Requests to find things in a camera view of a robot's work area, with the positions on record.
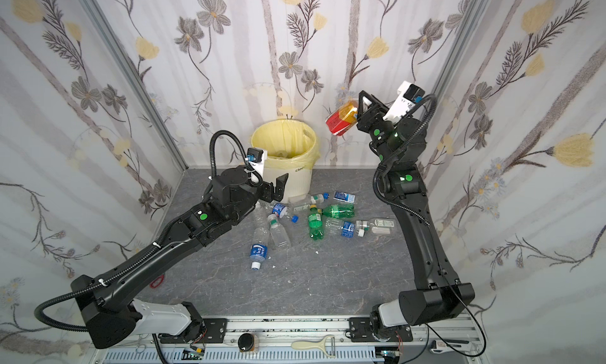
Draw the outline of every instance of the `gray marble tabletop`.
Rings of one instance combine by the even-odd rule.
[[[371,188],[374,170],[314,170],[312,194],[353,193],[356,218],[394,218]],[[165,221],[201,200],[210,170],[187,170]],[[308,236],[307,221],[284,222],[292,246],[269,247],[261,270],[250,269],[254,225],[247,218],[211,245],[182,260],[155,289],[138,298],[155,303],[192,302],[201,315],[367,314],[378,303],[414,289],[410,254],[399,225],[392,236],[346,239]]]

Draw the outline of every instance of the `floral wallpaper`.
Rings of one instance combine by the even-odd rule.
[[[419,161],[494,362],[606,357],[604,1],[491,0]]]
[[[147,245],[182,173],[78,0],[0,5],[0,361],[80,362],[88,335],[34,308]],[[136,45],[144,78],[157,50]]]
[[[209,165],[216,130],[246,141],[296,118],[338,167],[378,160],[365,134],[333,137],[329,113],[361,90],[393,100],[403,80],[431,91],[470,1],[97,0],[190,166]],[[217,145],[219,164],[238,155]]]

